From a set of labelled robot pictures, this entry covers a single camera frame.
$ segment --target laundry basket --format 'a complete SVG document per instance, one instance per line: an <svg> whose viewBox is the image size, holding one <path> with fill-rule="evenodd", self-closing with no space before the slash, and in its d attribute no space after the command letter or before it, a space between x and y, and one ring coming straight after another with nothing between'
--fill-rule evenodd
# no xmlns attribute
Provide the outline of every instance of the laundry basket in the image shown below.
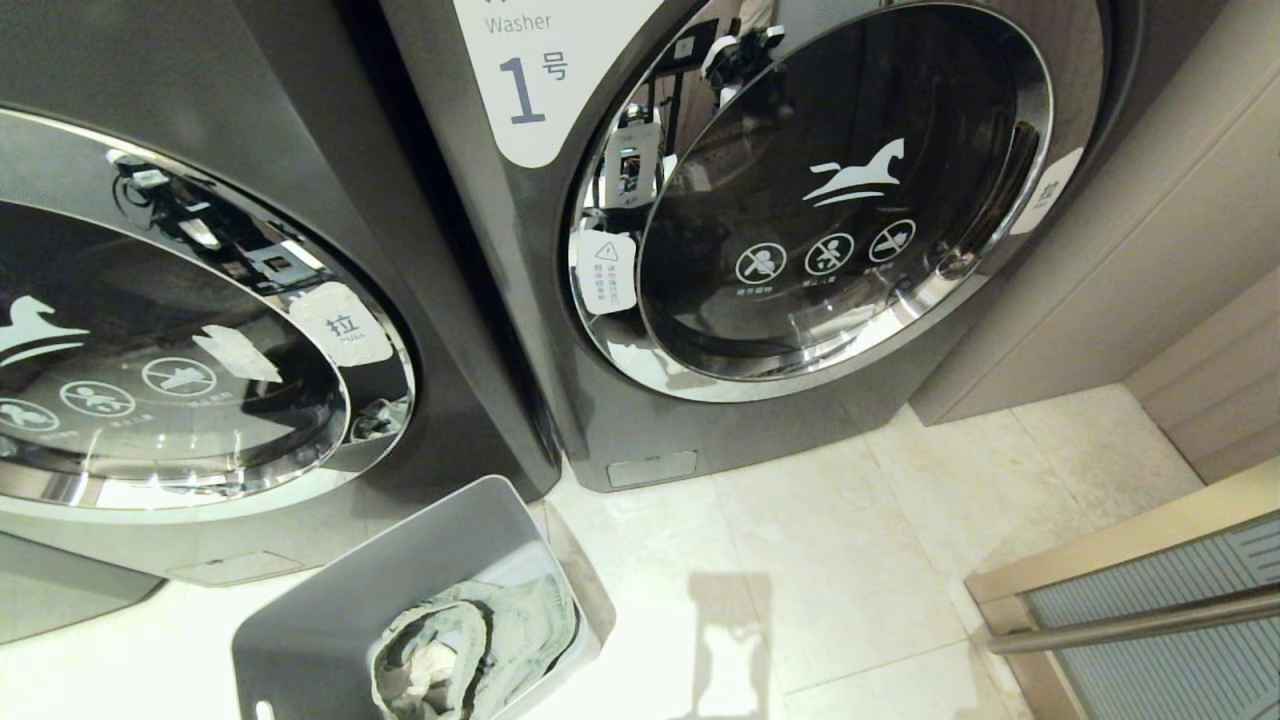
<svg viewBox="0 0 1280 720"><path fill-rule="evenodd" d="M490 475L335 560L250 616L232 656L243 720L381 720L369 665L402 611L462 580L516 585L564 571L511 483ZM573 596L577 635L553 669L497 716L524 715L600 652Z"/></svg>

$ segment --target washing machine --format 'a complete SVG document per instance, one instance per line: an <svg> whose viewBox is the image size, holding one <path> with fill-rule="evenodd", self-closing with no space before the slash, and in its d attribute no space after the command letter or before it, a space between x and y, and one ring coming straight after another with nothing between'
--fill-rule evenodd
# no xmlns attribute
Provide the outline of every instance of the washing machine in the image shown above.
<svg viewBox="0 0 1280 720"><path fill-rule="evenodd" d="M0 532L221 585L558 480L431 141L406 159L337 5L3 17Z"/></svg>
<svg viewBox="0 0 1280 720"><path fill-rule="evenodd" d="M1169 5L381 1L596 491L886 423L1207 26Z"/></svg>

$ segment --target chinese character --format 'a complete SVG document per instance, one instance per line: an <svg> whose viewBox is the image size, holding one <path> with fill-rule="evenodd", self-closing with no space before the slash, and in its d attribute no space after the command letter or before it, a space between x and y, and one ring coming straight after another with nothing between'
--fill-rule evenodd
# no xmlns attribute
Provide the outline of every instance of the chinese character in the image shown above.
<svg viewBox="0 0 1280 720"><path fill-rule="evenodd" d="M564 79L564 68L568 67L568 63L564 61L563 53L547 53L543 55L543 61L547 63L543 65L547 68L547 74L554 77L556 79Z"/></svg>
<svg viewBox="0 0 1280 720"><path fill-rule="evenodd" d="M356 322L351 319L351 315L338 315L332 320L325 320L325 324L333 331L334 337L356 332Z"/></svg>

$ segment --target white label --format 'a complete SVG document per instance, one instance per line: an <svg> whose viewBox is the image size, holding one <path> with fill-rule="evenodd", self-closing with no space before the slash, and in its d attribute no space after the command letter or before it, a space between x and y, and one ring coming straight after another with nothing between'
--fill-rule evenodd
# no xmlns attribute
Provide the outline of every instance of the white label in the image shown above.
<svg viewBox="0 0 1280 720"><path fill-rule="evenodd" d="M498 149L540 168L559 155L609 65L660 0L453 0Z"/></svg>
<svg viewBox="0 0 1280 720"><path fill-rule="evenodd" d="M1039 227L1044 215L1053 209L1053 204L1062 195L1066 181L1071 179L1071 174L1075 173L1075 167L1080 164L1083 156L1084 149L1076 147L1044 170L1039 184L1036 186L1036 195L1032 195L1030 204L1018 217L1018 222L1014 223L1014 229L1009 234L1025 234Z"/></svg>
<svg viewBox="0 0 1280 720"><path fill-rule="evenodd" d="M595 315L636 306L636 243L625 234L600 231L573 233L577 283L582 304Z"/></svg>
<svg viewBox="0 0 1280 720"><path fill-rule="evenodd" d="M191 340L221 363L228 373L244 380L284 382L275 364L244 333L221 325L205 325L202 329L209 337L197 334Z"/></svg>
<svg viewBox="0 0 1280 720"><path fill-rule="evenodd" d="M342 283L325 283L294 300L289 318L339 368L381 363L394 354L381 324Z"/></svg>

